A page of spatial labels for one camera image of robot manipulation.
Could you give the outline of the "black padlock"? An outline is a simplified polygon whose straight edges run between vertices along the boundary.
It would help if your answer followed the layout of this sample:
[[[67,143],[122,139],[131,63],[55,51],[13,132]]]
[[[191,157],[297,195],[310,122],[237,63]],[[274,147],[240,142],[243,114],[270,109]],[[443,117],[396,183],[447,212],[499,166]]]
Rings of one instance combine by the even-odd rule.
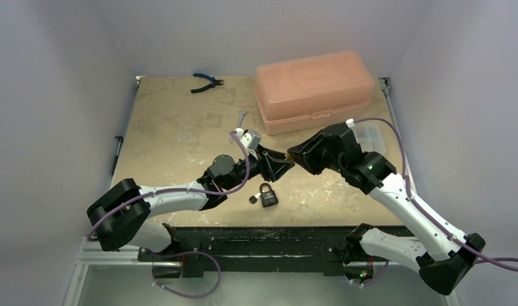
[[[279,203],[272,186],[266,182],[260,185],[260,201],[263,208],[273,207]]]

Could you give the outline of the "black key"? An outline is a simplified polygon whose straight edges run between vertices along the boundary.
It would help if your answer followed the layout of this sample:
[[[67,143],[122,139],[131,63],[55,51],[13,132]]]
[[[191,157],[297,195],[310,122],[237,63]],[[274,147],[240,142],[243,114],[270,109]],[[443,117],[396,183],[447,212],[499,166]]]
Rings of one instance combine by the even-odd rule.
[[[255,204],[257,203],[257,201],[259,200],[260,198],[260,193],[257,193],[257,194],[254,194],[252,196],[249,197],[248,201],[251,203],[251,204]]]

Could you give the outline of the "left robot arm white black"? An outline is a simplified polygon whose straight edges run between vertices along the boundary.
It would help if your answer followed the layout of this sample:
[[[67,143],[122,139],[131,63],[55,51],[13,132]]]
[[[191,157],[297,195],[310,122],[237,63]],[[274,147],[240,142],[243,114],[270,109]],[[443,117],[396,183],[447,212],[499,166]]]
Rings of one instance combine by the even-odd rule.
[[[152,225],[148,219],[213,209],[249,179],[259,175],[266,182],[275,182],[294,165],[286,154],[259,147],[238,161],[225,154],[217,156],[201,177],[188,184],[149,187],[132,178],[123,179],[87,209],[92,224],[87,239],[99,242],[103,251],[134,245],[170,261],[179,252],[174,234],[167,225]]]

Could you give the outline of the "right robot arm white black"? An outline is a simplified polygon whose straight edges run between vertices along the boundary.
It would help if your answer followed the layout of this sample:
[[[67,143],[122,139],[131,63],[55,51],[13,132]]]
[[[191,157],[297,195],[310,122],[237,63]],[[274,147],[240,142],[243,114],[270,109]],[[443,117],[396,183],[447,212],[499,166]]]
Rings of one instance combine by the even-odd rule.
[[[361,149],[348,123],[320,130],[288,149],[288,155],[313,175],[338,172],[346,183],[391,211],[413,234],[397,237],[369,224],[357,226],[342,250],[344,263],[378,256],[415,272],[435,292],[449,295],[474,266],[485,246],[477,233],[465,234],[428,204],[418,204],[403,176],[383,155]]]

